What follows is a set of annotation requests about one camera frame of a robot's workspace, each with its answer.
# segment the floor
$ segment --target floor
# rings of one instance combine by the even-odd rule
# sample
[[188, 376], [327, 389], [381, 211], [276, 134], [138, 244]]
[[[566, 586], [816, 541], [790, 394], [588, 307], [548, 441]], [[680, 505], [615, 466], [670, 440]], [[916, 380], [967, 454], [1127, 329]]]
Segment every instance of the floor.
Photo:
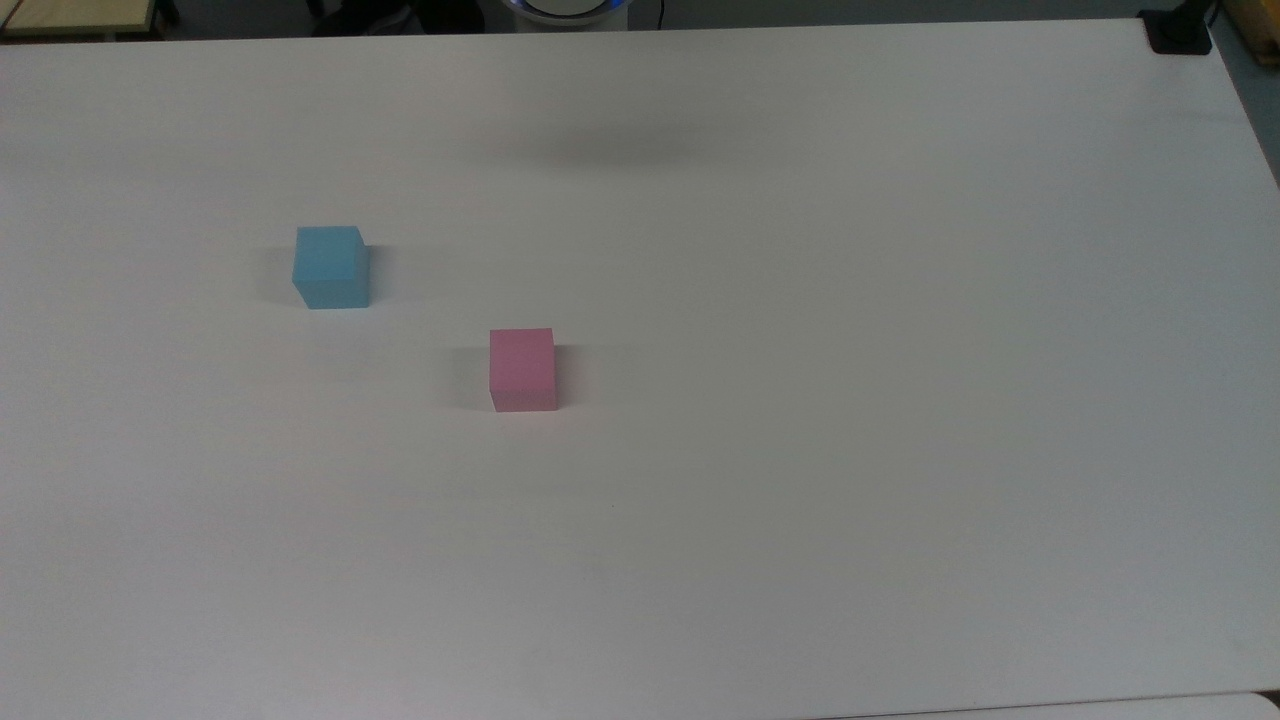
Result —
[[[1069, 18], [1132, 18], [1143, 8], [1170, 8], [1174, 0], [635, 0], [631, 28], [655, 28], [666, 1], [664, 29], [867, 24], [914, 22], [980, 22]], [[339, 0], [325, 0], [329, 10]], [[479, 0], [489, 32], [513, 32], [512, 15], [500, 0]], [[306, 37], [315, 20], [305, 0], [177, 0], [183, 22], [172, 40], [233, 37]], [[407, 32], [417, 31], [411, 23]], [[1213, 37], [1236, 91], [1253, 122], [1271, 172], [1280, 178], [1280, 68], [1258, 67], [1230, 19], [1222, 17]]]

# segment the blue cube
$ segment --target blue cube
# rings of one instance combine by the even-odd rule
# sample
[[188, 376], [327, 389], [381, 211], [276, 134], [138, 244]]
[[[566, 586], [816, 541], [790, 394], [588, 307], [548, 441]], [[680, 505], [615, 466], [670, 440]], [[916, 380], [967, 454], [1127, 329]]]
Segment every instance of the blue cube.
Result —
[[298, 228], [293, 286], [312, 310], [369, 307], [369, 247], [360, 231]]

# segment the white table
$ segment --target white table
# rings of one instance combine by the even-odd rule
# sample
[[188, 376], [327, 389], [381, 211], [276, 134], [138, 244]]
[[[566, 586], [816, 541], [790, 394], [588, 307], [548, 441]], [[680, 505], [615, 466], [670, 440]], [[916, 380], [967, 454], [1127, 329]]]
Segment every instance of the white table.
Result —
[[[4, 720], [1280, 685], [1280, 192], [1216, 55], [1102, 20], [0, 67]], [[372, 307], [302, 306], [300, 224], [360, 225]], [[488, 331], [543, 325], [566, 407], [492, 413]]]

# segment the table surface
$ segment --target table surface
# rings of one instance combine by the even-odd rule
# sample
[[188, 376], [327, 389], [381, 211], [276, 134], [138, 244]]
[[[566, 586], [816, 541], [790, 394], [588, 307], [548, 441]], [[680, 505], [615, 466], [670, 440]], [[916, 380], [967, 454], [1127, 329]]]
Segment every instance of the table surface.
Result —
[[4, 35], [145, 32], [155, 0], [20, 0]]
[[[1217, 55], [1088, 20], [0, 65], [5, 720], [1280, 685], [1280, 192]], [[371, 307], [297, 297], [323, 224]], [[508, 327], [554, 328], [559, 411], [492, 411]]]

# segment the cube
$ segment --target cube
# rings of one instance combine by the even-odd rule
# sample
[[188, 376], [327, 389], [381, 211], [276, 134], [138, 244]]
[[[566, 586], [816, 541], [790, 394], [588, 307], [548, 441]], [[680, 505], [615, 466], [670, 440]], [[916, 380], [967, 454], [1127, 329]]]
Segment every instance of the cube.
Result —
[[557, 409], [550, 328], [489, 331], [489, 395], [498, 413]]
[[360, 231], [298, 228], [293, 286], [312, 310], [369, 307], [369, 247]]

